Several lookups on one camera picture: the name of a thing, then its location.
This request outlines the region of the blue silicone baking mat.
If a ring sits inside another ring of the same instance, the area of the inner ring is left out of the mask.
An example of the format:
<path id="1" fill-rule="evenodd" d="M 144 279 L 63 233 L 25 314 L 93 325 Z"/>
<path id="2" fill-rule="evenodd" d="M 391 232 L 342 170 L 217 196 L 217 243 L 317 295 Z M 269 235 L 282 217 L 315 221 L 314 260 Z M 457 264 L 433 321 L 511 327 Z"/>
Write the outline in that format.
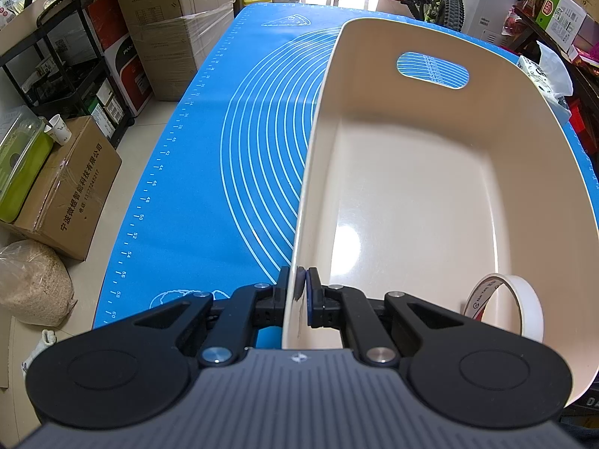
<path id="1" fill-rule="evenodd" d="M 234 20 L 142 173 L 107 266 L 96 326 L 194 291 L 225 298 L 292 266 L 325 73 L 341 28 L 359 18 L 430 27 L 299 4 L 258 4 Z"/>

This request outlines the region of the beige plastic storage bin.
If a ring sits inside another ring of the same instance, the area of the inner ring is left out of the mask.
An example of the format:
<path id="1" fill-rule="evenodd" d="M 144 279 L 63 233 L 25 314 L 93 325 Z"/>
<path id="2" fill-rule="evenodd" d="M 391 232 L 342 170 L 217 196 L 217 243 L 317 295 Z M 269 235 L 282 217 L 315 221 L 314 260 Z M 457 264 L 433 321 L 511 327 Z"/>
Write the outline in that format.
<path id="1" fill-rule="evenodd" d="M 312 125 L 291 264 L 461 311 L 525 279 L 580 397 L 598 372 L 596 183 L 512 56 L 432 27 L 341 28 Z"/>

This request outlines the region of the white tape roll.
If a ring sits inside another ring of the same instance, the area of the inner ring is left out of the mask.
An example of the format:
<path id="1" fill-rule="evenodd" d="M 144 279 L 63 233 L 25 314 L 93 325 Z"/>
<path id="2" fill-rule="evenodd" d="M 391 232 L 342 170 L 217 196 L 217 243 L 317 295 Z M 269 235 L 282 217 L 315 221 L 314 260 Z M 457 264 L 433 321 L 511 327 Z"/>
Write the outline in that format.
<path id="1" fill-rule="evenodd" d="M 462 314 L 543 342 L 541 302 L 533 287 L 521 277 L 499 273 L 483 277 L 471 291 Z"/>

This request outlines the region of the black metal rack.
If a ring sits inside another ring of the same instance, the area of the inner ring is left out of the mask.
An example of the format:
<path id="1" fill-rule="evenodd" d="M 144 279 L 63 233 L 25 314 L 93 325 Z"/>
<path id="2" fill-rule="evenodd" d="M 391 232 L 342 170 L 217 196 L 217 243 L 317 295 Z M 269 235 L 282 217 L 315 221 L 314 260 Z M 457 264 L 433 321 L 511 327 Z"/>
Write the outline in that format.
<path id="1" fill-rule="evenodd" d="M 93 117 L 113 146 L 134 124 L 81 0 L 54 0 L 33 17 L 1 51 L 1 69 L 38 116 Z"/>

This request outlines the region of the paper cup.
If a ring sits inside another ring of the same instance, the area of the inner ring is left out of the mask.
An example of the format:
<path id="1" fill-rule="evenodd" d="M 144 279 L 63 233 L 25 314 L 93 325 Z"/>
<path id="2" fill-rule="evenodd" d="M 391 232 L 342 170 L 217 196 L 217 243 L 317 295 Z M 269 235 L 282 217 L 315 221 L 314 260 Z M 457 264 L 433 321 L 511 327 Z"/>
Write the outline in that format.
<path id="1" fill-rule="evenodd" d="M 55 114 L 50 120 L 46 120 L 44 132 L 60 146 L 66 145 L 72 137 L 72 132 L 59 114 Z"/>

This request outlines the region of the bag of grain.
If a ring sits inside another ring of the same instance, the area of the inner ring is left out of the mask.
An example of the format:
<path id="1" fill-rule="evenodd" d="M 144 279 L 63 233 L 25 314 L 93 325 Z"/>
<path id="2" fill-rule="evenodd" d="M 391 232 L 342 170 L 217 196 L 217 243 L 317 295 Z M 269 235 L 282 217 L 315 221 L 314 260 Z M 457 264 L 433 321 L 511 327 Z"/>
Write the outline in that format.
<path id="1" fill-rule="evenodd" d="M 1 306 L 17 320 L 59 326 L 75 304 L 71 278 L 51 247 L 26 239 L 1 248 Z"/>

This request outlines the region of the floor cardboard box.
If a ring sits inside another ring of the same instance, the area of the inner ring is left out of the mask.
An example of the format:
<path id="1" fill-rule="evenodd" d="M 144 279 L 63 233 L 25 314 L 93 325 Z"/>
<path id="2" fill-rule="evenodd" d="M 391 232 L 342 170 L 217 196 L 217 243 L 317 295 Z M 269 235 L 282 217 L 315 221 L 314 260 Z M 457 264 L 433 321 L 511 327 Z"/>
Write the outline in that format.
<path id="1" fill-rule="evenodd" d="M 9 231 L 62 256 L 85 260 L 122 160 L 93 117 L 67 120 L 72 136 L 55 145 Z"/>

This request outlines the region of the green lidded container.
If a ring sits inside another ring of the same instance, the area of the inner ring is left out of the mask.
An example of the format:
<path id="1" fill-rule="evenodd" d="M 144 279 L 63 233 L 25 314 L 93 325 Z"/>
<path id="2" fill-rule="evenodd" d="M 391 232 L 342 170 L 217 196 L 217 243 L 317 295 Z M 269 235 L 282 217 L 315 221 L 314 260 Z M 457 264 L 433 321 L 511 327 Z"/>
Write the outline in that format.
<path id="1" fill-rule="evenodd" d="M 1 221 L 13 222 L 53 149 L 45 123 L 26 106 L 1 117 Z"/>

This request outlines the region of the white tissue box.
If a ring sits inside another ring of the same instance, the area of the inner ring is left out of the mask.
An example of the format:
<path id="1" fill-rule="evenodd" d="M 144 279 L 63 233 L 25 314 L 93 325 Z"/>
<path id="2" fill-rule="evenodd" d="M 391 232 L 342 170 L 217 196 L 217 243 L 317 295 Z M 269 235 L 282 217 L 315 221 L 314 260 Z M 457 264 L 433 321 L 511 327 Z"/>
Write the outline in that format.
<path id="1" fill-rule="evenodd" d="M 564 125 L 572 116 L 566 98 L 574 94 L 573 80 L 559 54 L 541 42 L 537 42 L 537 46 L 540 50 L 539 62 L 535 63 L 521 55 L 517 66 L 535 84 L 559 124 Z"/>

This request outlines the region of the large lower cardboard box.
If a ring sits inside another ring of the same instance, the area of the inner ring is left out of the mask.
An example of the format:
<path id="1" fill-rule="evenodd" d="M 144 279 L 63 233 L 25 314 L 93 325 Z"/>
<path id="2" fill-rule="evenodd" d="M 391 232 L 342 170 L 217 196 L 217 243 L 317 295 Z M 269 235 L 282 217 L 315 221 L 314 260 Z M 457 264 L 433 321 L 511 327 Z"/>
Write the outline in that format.
<path id="1" fill-rule="evenodd" d="M 158 100 L 180 100 L 234 19 L 234 0 L 118 0 Z"/>

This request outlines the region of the green white product box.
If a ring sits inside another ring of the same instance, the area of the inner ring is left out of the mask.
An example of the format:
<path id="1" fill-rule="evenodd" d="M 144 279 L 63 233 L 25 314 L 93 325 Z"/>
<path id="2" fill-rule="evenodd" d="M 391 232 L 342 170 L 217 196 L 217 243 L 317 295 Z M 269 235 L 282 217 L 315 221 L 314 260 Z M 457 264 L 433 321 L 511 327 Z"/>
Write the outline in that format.
<path id="1" fill-rule="evenodd" d="M 569 51 L 586 17 L 586 11 L 574 0 L 544 0 L 536 23 L 562 51 Z"/>

